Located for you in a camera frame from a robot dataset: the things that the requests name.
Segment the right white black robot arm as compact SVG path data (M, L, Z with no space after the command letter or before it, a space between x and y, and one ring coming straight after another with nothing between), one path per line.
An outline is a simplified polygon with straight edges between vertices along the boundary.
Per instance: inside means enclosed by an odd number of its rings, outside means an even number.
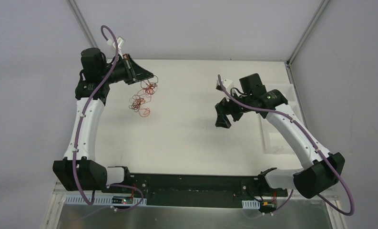
M243 114L255 112L269 122L297 156L299 169L270 168L258 175L257 189L268 196L278 188L295 189L305 198L313 198L334 186L340 178L345 159L332 153L312 136L293 111L287 98L278 89L267 90L259 74L240 79L242 93L235 93L233 82L217 77L216 89L225 98L215 105L215 126L230 128Z

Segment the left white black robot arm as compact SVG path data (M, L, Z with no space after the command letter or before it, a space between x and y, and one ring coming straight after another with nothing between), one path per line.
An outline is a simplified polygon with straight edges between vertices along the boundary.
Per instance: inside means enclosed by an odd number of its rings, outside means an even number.
M126 167L105 167L95 161L95 141L110 85L120 81L127 85L154 77L139 66L130 54L117 55L107 63L98 48L81 52L82 70L75 89L76 118L70 143L63 159L53 163L53 172L67 191L104 190L110 185L121 193L128 192L132 180Z

